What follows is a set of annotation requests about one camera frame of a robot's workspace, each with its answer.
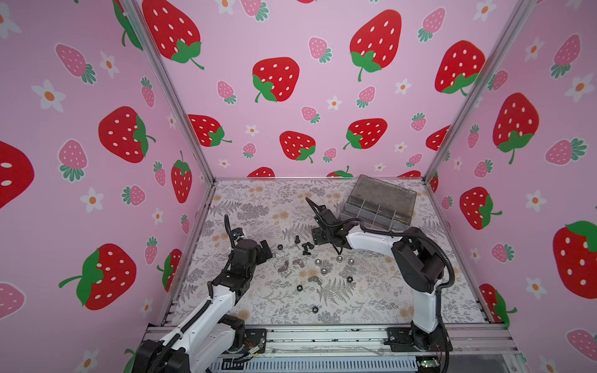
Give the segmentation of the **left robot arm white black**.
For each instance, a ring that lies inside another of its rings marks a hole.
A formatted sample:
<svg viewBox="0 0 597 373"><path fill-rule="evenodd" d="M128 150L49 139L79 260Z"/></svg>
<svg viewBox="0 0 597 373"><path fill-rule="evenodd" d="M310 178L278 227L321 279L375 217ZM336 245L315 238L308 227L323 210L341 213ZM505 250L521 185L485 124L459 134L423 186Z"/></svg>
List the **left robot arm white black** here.
<svg viewBox="0 0 597 373"><path fill-rule="evenodd" d="M205 372L225 352L247 352L245 322L230 314L250 288L257 265L272 258L267 241L238 239L208 296L161 340L145 340L132 372Z"/></svg>

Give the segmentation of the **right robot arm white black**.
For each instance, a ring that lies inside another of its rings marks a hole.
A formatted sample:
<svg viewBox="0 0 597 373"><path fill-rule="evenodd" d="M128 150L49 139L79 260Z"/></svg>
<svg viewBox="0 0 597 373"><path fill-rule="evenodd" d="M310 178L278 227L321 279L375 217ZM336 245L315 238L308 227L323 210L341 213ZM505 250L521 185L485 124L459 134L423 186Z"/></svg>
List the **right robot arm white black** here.
<svg viewBox="0 0 597 373"><path fill-rule="evenodd" d="M442 318L442 290L455 284L455 273L444 250L416 227L399 233L375 230L366 228L362 219L341 221L324 205L310 206L318 224L312 231L315 244L329 243L338 253L365 250L394 259L413 290L410 326L388 329L385 345L393 352L452 351Z"/></svg>

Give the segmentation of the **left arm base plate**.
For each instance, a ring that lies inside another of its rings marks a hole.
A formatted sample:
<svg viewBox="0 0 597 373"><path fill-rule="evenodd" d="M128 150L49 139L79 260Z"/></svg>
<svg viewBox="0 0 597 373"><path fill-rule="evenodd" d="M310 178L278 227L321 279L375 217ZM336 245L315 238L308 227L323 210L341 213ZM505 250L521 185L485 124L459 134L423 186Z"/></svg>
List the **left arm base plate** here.
<svg viewBox="0 0 597 373"><path fill-rule="evenodd" d="M253 348L258 348L257 353L264 353L267 344L267 329L253 328L245 329L242 337L235 337L233 346L224 354L245 354Z"/></svg>

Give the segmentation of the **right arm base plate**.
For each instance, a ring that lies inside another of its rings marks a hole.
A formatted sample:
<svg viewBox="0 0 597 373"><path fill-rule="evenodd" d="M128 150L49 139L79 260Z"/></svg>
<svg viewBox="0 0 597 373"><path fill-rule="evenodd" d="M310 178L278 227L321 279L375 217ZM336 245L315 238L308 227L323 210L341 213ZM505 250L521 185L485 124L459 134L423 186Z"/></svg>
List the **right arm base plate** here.
<svg viewBox="0 0 597 373"><path fill-rule="evenodd" d="M387 339L384 345L393 352L452 352L452 343L446 330L437 326L430 334L424 332L414 324L409 327L390 327L386 330Z"/></svg>

